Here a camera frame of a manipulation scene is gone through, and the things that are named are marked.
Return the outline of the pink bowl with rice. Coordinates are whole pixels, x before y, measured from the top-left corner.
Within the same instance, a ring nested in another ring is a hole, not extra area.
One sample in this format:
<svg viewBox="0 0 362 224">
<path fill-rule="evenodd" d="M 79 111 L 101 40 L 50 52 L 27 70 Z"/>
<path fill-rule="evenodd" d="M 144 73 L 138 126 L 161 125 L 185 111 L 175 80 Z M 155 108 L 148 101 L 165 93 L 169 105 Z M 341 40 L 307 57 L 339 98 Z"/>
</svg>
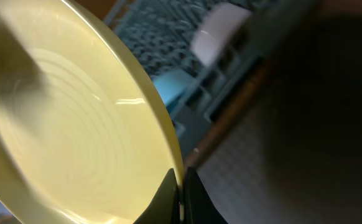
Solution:
<svg viewBox="0 0 362 224">
<path fill-rule="evenodd" d="M 209 67 L 252 15 L 250 10 L 232 3 L 217 4 L 195 31 L 190 50 L 204 66 Z"/>
</svg>

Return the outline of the yellow plate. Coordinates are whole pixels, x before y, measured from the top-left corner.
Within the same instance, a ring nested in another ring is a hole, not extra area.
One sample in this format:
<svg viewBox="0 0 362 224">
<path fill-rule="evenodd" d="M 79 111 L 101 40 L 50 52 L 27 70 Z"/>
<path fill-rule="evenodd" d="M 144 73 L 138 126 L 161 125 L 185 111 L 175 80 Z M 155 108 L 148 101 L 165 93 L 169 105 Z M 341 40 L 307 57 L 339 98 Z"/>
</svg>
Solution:
<svg viewBox="0 0 362 224">
<path fill-rule="evenodd" d="M 0 1 L 0 202 L 22 223 L 133 223 L 179 143 L 126 45 L 74 1 Z"/>
</svg>

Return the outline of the light blue bowl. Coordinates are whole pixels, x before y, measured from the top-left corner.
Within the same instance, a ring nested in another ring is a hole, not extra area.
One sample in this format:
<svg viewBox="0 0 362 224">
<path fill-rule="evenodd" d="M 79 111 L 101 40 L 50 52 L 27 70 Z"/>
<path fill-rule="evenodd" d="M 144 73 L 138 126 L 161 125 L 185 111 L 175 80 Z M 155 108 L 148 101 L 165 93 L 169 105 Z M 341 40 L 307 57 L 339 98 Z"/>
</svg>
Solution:
<svg viewBox="0 0 362 224">
<path fill-rule="evenodd" d="M 175 69 L 159 75 L 153 80 L 153 84 L 170 111 L 193 81 L 194 78 L 185 70 Z"/>
</svg>

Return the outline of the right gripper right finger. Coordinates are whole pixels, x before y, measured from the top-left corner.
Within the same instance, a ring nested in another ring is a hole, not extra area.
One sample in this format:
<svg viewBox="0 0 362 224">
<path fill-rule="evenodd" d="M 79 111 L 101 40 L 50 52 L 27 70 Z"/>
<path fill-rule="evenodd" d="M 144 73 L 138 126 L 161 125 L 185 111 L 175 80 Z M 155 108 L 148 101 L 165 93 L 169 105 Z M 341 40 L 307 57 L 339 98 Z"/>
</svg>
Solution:
<svg viewBox="0 0 362 224">
<path fill-rule="evenodd" d="M 183 183 L 186 224 L 227 224 L 215 208 L 196 170 L 187 168 Z"/>
</svg>

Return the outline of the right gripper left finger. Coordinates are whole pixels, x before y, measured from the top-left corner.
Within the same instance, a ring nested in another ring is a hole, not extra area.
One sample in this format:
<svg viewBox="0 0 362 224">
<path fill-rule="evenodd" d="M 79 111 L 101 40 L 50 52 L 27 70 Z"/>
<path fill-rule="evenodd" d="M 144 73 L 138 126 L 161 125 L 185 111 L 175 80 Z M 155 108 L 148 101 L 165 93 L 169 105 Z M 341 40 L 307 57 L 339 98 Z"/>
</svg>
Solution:
<svg viewBox="0 0 362 224">
<path fill-rule="evenodd" d="M 179 224 L 179 199 L 175 172 L 169 169 L 149 206 L 134 224 Z"/>
</svg>

